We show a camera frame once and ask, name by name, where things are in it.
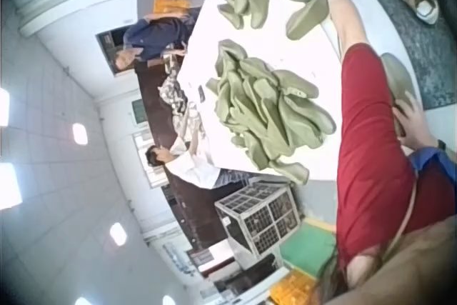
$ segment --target dark blue shirt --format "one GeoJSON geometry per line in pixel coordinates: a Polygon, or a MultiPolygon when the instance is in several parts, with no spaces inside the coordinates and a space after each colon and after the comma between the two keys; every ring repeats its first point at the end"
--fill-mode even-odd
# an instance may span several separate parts
{"type": "Polygon", "coordinates": [[[177,18],[166,17],[150,21],[140,19],[124,34],[126,48],[143,48],[139,54],[142,61],[160,57],[162,51],[171,43],[181,45],[189,40],[187,26],[177,18]]]}

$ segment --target person in red shirt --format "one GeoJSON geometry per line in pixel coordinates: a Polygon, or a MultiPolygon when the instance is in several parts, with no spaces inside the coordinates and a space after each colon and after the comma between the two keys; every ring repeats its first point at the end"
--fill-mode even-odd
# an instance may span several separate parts
{"type": "Polygon", "coordinates": [[[403,233],[453,216],[451,180],[436,161],[416,173],[396,137],[394,115],[412,149],[438,146],[420,105],[393,108],[383,64],[370,47],[352,0],[328,0],[341,43],[342,128],[338,158],[336,248],[318,276],[320,302],[361,285],[381,268],[382,256],[402,225],[417,182],[416,201],[403,233]]]}

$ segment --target green board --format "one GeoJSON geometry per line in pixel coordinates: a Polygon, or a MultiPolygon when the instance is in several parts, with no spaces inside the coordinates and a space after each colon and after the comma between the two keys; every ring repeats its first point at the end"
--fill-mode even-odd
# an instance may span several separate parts
{"type": "Polygon", "coordinates": [[[288,263],[317,276],[322,264],[331,256],[336,239],[332,232],[302,223],[281,245],[281,255],[288,263]]]}

